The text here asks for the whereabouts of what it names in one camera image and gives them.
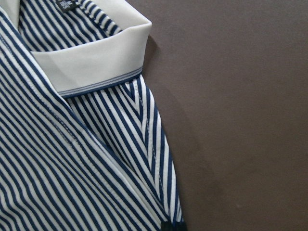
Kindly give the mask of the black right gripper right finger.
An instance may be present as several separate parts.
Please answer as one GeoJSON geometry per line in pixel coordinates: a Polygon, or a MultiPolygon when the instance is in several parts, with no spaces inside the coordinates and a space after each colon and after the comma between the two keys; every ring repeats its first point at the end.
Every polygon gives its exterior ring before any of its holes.
{"type": "Polygon", "coordinates": [[[175,231],[187,231],[187,225],[185,222],[177,222],[175,224],[175,231]]]}

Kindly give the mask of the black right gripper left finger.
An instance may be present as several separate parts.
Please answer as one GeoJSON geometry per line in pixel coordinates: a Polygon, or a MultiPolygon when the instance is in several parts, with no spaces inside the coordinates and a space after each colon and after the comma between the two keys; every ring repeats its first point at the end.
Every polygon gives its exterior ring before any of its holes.
{"type": "Polygon", "coordinates": [[[161,222],[161,231],[172,231],[172,223],[169,221],[161,222]]]}

